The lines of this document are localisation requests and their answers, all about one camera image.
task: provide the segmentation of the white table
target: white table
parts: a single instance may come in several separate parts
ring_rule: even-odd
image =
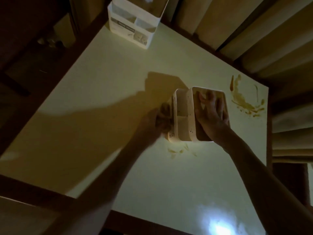
[[[232,102],[238,74],[247,101],[257,104],[254,85],[265,99],[260,117]],[[78,197],[148,109],[192,86],[225,92],[232,129],[265,163],[267,87],[163,24],[148,50],[104,26],[2,156],[0,174]],[[113,209],[191,234],[265,234],[229,155],[212,142],[187,145],[161,138],[146,150]]]

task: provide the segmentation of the person's right hand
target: person's right hand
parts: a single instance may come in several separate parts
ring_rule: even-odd
[[[206,92],[206,98],[197,91],[194,109],[196,118],[205,133],[218,145],[224,147],[227,138],[223,137],[223,134],[228,131],[225,129],[230,129],[224,101],[222,99],[216,100],[216,95],[210,90]]]

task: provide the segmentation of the dark wooden frame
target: dark wooden frame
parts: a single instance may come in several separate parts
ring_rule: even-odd
[[[0,155],[6,150],[18,133],[22,130],[24,125],[28,120],[33,116],[38,107],[44,102],[48,97],[53,88],[59,83],[63,78],[66,72],[70,67],[76,62],[78,57],[86,49],[88,44],[104,26],[108,20],[108,15],[106,9],[87,27],[80,35],[77,37],[77,41],[74,45],[65,53],[58,63],[57,68],[51,74],[49,78],[53,79],[49,86],[43,89],[38,95],[30,95],[24,106],[21,107],[13,115],[13,117],[0,129]],[[171,23],[164,23],[168,27],[172,28],[174,31],[178,32],[182,36],[186,37],[193,43],[207,50],[214,56],[220,58],[224,62],[230,64],[234,68],[248,75],[252,79],[267,85],[267,82],[259,79],[256,75],[252,75],[247,72],[245,69],[242,69],[240,66],[234,64],[230,59],[223,56],[221,53],[215,52],[208,45],[202,43],[196,36],[192,36],[186,31],[180,29],[177,26],[172,25]],[[271,112],[268,107],[268,125],[267,125],[267,165],[271,168]],[[75,201],[75,199],[68,196],[52,192],[40,187],[36,187],[12,178],[5,176],[0,176],[0,196],[21,201],[26,204],[40,206],[46,209],[50,209],[57,212],[62,212],[67,209],[68,206]],[[126,233],[128,235],[134,234],[179,234],[185,235],[181,231],[158,225],[146,220],[135,218],[123,213],[116,211],[111,211],[107,221],[105,222],[105,228],[113,229],[118,232]]]

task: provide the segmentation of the bright light spot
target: bright light spot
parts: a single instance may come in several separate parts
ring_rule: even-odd
[[[215,230],[216,230],[216,235],[231,235],[232,234],[230,229],[220,226],[220,225],[216,225]]]

